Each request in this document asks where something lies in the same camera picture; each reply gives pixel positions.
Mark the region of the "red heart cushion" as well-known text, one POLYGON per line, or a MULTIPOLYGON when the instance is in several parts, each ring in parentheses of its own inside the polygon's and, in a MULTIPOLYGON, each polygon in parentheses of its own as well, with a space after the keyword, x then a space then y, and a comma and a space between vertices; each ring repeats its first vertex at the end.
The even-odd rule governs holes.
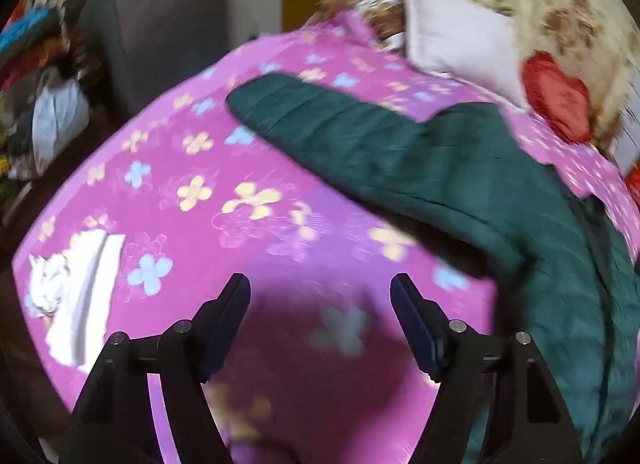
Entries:
POLYGON ((537 50, 523 65, 522 80, 529 106, 565 143, 592 138, 587 86, 567 76, 551 54, 537 50))

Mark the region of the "dark green puffer jacket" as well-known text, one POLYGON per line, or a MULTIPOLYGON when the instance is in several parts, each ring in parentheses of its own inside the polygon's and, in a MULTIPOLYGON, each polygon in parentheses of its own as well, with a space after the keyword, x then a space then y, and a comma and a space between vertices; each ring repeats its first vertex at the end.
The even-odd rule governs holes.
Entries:
POLYGON ((465 249, 496 282, 496 331, 533 336, 585 460, 620 439, 636 380, 638 257, 603 202, 577 197, 518 146, 495 105, 418 122, 283 73, 236 87, 226 104, 332 187, 465 249))

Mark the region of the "brown floral quilt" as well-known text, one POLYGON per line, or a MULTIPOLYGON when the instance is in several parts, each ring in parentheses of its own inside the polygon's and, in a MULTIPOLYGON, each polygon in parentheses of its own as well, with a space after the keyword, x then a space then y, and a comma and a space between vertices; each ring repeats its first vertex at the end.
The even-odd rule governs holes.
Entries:
POLYGON ((329 20, 349 10, 369 26, 383 50, 400 53, 405 49, 404 0, 322 0, 310 21, 329 20))

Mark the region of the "clutter pile of clothes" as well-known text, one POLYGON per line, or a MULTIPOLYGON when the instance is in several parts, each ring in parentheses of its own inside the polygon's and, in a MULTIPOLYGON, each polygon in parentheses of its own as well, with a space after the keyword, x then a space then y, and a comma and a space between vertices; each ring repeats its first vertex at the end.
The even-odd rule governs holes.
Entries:
POLYGON ((42 87, 74 79, 84 93, 87 47, 77 21, 85 4, 86 0, 18 0, 1 28, 3 179, 41 177, 32 155, 32 113, 42 87))

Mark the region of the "beige floral rose blanket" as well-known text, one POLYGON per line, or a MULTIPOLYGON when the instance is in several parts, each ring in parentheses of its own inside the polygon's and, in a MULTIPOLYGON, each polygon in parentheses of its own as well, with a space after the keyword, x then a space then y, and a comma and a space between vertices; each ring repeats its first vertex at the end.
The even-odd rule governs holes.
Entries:
POLYGON ((546 52, 587 86, 593 145, 610 148, 639 65, 639 27, 623 0, 472 1, 511 18, 522 59, 546 52))

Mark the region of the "white pillow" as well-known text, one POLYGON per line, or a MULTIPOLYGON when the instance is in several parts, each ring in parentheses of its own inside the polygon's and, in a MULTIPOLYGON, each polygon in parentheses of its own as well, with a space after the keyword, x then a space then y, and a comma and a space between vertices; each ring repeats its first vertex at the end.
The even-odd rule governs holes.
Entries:
POLYGON ((409 64, 497 95, 515 108, 528 102, 508 17, 469 0, 404 0, 409 64))

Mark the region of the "white plastic bag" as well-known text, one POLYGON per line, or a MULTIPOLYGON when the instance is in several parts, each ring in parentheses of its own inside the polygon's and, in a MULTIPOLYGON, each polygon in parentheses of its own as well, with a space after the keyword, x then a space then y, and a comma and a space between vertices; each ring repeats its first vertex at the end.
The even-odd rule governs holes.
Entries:
POLYGON ((76 80, 42 87, 32 113, 32 155, 39 176, 85 131, 89 119, 89 102, 76 80))

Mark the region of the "white folded cloth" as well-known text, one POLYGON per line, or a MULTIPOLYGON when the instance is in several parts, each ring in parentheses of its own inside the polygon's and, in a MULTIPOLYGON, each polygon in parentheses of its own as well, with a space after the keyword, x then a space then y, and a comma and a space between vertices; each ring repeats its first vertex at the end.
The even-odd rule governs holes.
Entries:
POLYGON ((64 252, 29 256, 27 304, 48 321, 44 343, 62 366, 89 373, 96 363, 125 240, 97 228, 78 233, 64 252))

